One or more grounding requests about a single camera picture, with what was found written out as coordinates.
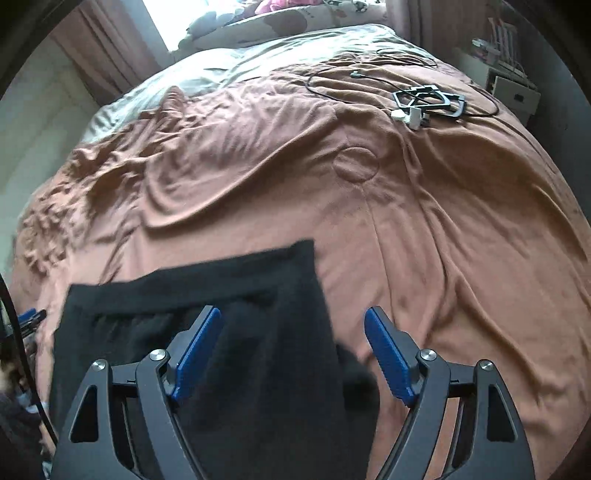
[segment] drawer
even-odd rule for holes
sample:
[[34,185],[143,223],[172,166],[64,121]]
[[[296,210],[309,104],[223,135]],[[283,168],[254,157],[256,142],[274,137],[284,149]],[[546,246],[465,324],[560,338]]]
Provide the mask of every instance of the drawer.
[[540,102],[538,92],[503,77],[496,77],[492,94],[509,110],[518,110],[530,115],[535,113]]

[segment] metal screw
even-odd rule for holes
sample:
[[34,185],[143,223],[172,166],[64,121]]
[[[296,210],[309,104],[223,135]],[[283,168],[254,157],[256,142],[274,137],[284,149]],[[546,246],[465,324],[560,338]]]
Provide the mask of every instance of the metal screw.
[[150,360],[154,360],[155,362],[162,360],[165,356],[166,350],[162,350],[161,348],[158,348],[157,350],[152,350],[150,352]]
[[94,362],[92,362],[92,369],[95,372],[100,372],[106,366],[107,366],[107,362],[105,360],[102,360],[102,359],[101,360],[95,360]]
[[480,368],[486,370],[487,372],[490,372],[495,367],[495,364],[492,363],[490,360],[480,360],[479,365]]
[[437,358],[437,354],[435,350],[431,350],[430,348],[425,348],[425,350],[421,350],[421,358],[426,360],[427,362],[431,362]]

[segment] black plastic part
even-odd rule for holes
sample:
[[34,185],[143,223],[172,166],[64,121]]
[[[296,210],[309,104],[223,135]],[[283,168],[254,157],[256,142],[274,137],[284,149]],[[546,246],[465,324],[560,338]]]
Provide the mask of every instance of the black plastic part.
[[[407,362],[418,350],[410,337],[373,307]],[[400,348],[398,340],[404,347]],[[377,480],[422,480],[433,455],[448,398],[459,397],[456,428],[439,480],[535,480],[534,464],[515,404],[500,373],[447,363],[437,356],[426,361],[416,354],[424,378],[419,400],[402,427]]]
[[[109,364],[98,371],[92,367],[88,369],[66,417],[53,458],[51,480],[140,478],[123,466],[115,453],[111,425],[111,378]],[[88,401],[85,402],[88,394],[93,395],[92,392],[96,394],[96,402],[93,402],[95,410],[89,408]],[[83,429],[95,422],[98,436],[95,441],[90,441],[92,439],[83,434]]]
[[[404,96],[409,96],[409,94],[412,96],[411,102],[408,104],[402,103],[400,101],[400,99],[403,98]],[[420,108],[421,110],[438,110],[441,108],[448,109],[451,105],[449,98],[447,98],[443,94],[443,92],[441,92],[439,90],[439,88],[436,85],[420,85],[418,87],[412,87],[407,90],[399,90],[397,92],[393,92],[392,96],[394,97],[394,100],[396,101],[398,108],[400,108],[403,111],[410,109],[410,107],[412,107],[412,106],[416,106],[416,107]],[[416,101],[417,101],[417,99],[414,97],[418,97],[418,96],[422,96],[425,98],[436,97],[441,102],[440,103],[425,103],[422,105],[412,105],[412,103],[416,103]]]
[[[501,375],[491,362],[481,367],[425,360],[410,335],[398,330],[380,307],[374,312],[404,357],[413,388],[420,392],[377,480],[423,480],[437,444],[447,399],[460,398],[456,428],[440,480],[535,480],[523,425]],[[195,321],[198,327],[211,310]],[[188,346],[171,344],[176,357]],[[206,480],[177,426],[164,389],[171,357],[146,356],[136,364],[91,367],[66,418],[54,458],[52,480],[142,478],[132,450],[119,393],[139,398],[148,437],[165,480]]]
[[428,362],[418,353],[417,361],[425,377],[421,395],[376,480],[423,480],[431,461],[445,413],[450,371],[440,357]]
[[458,412],[442,479],[535,480],[525,431],[496,367],[473,369],[475,394]]
[[[423,96],[427,96],[428,94],[425,93],[418,93],[417,96],[418,97],[423,97]],[[464,112],[466,111],[466,97],[464,97],[463,95],[456,95],[455,93],[442,93],[443,96],[445,96],[446,98],[448,98],[448,100],[453,100],[455,102],[457,102],[457,108],[455,110],[451,110],[451,106],[449,107],[441,107],[441,109],[439,110],[435,110],[434,109],[429,109],[429,114],[430,115],[440,115],[440,116],[448,116],[449,118],[460,118]],[[413,98],[413,100],[408,104],[408,106],[420,106],[422,107],[422,105],[416,105],[417,100]]]
[[165,479],[204,480],[173,419],[162,385],[162,374],[170,356],[159,361],[146,356],[135,371],[139,402],[154,455]]

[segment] pink stuffed toy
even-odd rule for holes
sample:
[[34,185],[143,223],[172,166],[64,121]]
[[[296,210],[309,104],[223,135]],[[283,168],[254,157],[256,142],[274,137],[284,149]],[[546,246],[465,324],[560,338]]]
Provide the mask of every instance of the pink stuffed toy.
[[323,0],[262,0],[255,10],[255,15],[267,14],[276,10],[302,5],[320,5]]

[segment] blue object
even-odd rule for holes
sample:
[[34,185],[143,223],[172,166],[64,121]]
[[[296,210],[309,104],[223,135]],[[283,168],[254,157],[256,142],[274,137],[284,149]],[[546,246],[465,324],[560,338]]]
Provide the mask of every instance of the blue object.
[[418,394],[413,390],[410,367],[373,308],[365,313],[364,326],[365,336],[378,359],[392,395],[402,400],[407,407],[412,407]]
[[185,350],[176,369],[176,381],[170,397],[177,403],[189,397],[205,372],[217,338],[223,328],[220,311],[212,309]]
[[33,315],[37,313],[37,309],[28,309],[25,313],[21,313],[18,316],[18,323],[25,323],[30,320]]

